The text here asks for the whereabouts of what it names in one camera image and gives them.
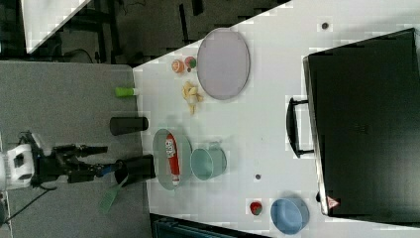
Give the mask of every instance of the red warning label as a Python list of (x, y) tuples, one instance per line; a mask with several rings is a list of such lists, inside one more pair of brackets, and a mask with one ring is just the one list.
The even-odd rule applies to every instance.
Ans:
[(338, 200), (335, 200), (335, 199), (333, 199), (333, 198), (331, 198), (329, 196), (327, 196), (327, 201), (328, 201), (328, 207), (330, 209), (332, 209), (332, 208), (340, 205), (340, 202)]

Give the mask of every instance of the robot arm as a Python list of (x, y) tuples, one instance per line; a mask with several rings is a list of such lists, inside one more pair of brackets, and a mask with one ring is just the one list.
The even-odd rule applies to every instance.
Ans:
[(9, 179), (18, 184), (18, 186), (8, 186), (8, 189), (28, 185), (40, 186), (43, 182), (57, 180), (59, 176), (68, 176), (69, 183), (103, 177), (120, 169), (122, 163), (90, 165), (77, 158), (107, 151), (107, 147), (66, 145), (53, 147), (45, 153), (39, 138), (31, 132), (24, 132), (21, 134), (19, 146), (8, 152), (7, 167), (11, 173)]

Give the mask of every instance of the screw hole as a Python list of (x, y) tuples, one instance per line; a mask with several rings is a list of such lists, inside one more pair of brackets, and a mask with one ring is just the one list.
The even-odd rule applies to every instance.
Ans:
[(330, 25), (328, 23), (323, 23), (321, 27), (323, 30), (327, 30), (330, 27)]

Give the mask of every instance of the food item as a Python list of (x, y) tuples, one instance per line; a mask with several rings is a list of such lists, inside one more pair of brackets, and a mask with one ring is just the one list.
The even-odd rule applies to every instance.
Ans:
[(172, 70), (173, 70), (174, 72), (176, 72), (176, 73), (182, 73), (182, 72), (184, 72), (184, 70), (185, 70), (185, 65), (184, 65), (184, 63), (183, 63), (181, 60), (179, 60), (179, 59), (174, 60), (174, 61), (172, 62)]
[(186, 81), (182, 87), (182, 97), (186, 100), (191, 115), (195, 112), (195, 106), (197, 102), (203, 101), (203, 96), (198, 94), (198, 88), (192, 85), (189, 81)]
[(260, 215), (263, 211), (263, 205), (259, 201), (253, 201), (250, 205), (250, 210), (253, 215)]
[(172, 134), (166, 136), (166, 155), (169, 160), (170, 172), (172, 173), (172, 183), (174, 186), (179, 185), (179, 162), (176, 149), (175, 138)]
[(192, 68), (197, 67), (197, 59), (194, 57), (187, 57), (185, 59), (185, 65), (188, 67), (189, 71), (191, 71)]

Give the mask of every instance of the black cylinder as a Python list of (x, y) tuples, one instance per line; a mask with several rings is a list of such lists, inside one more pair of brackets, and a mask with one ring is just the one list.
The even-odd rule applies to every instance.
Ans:
[(145, 131), (149, 128), (149, 120), (146, 117), (113, 117), (109, 128), (114, 136)]
[(117, 183), (121, 183), (126, 177), (129, 177), (123, 186), (156, 177), (154, 156), (152, 155), (135, 157), (124, 161), (119, 160), (118, 162), (122, 162), (123, 167), (114, 173)]

